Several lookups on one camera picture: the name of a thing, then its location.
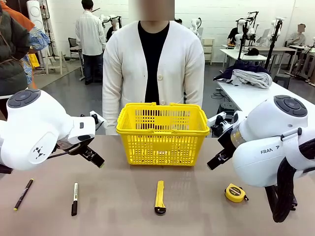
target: black marker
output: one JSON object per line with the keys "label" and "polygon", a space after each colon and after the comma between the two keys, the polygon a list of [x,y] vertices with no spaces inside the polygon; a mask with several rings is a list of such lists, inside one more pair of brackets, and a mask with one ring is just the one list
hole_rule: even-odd
{"label": "black marker", "polygon": [[20,199],[19,199],[18,202],[16,203],[16,205],[15,205],[15,207],[14,207],[14,210],[18,210],[18,208],[19,208],[19,206],[20,206],[20,204],[21,204],[23,198],[25,197],[26,193],[28,192],[28,190],[29,190],[30,186],[32,185],[33,181],[34,181],[33,178],[31,178],[31,179],[29,180],[29,183],[26,185],[26,187],[25,187],[25,189],[24,189],[24,191],[23,191],[23,193],[22,193]]}
{"label": "black marker", "polygon": [[73,204],[71,208],[71,215],[77,215],[78,208],[78,183],[74,183]]}

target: tape measure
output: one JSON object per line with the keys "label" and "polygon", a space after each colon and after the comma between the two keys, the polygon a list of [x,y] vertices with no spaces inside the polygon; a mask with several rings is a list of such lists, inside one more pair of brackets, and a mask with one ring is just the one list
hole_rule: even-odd
{"label": "tape measure", "polygon": [[163,203],[164,181],[157,182],[157,196],[154,211],[157,215],[164,215],[166,213],[166,207]]}
{"label": "tape measure", "polygon": [[242,200],[248,201],[248,197],[246,196],[245,191],[241,187],[237,187],[233,183],[231,183],[225,189],[225,196],[234,203],[240,203]]}

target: yellow object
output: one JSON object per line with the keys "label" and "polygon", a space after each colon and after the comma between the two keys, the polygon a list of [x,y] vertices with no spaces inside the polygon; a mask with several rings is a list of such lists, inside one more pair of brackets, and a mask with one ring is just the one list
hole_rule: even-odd
{"label": "yellow object", "polygon": [[29,54],[32,68],[40,67],[35,54]]}
{"label": "yellow object", "polygon": [[231,183],[225,190],[225,196],[235,203],[240,203],[242,200],[248,201],[245,191]]}
{"label": "yellow object", "polygon": [[164,192],[164,181],[160,180],[157,182],[157,196],[154,211],[158,215],[163,215],[166,213],[166,207],[163,203],[163,192]]}
{"label": "yellow object", "polygon": [[117,133],[131,165],[194,166],[210,129],[198,105],[129,103]]}

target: basket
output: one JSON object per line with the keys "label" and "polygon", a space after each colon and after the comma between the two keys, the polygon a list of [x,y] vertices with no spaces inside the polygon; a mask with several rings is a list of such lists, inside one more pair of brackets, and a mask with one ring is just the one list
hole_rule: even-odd
{"label": "basket", "polygon": [[129,103],[117,133],[131,165],[194,166],[210,129],[198,105]]}

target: person's neck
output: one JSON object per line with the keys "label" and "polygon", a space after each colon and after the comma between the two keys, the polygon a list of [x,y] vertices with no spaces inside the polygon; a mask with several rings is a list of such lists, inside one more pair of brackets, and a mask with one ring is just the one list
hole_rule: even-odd
{"label": "person's neck", "polygon": [[158,33],[161,32],[167,25],[169,21],[141,21],[140,24],[142,28],[148,33]]}

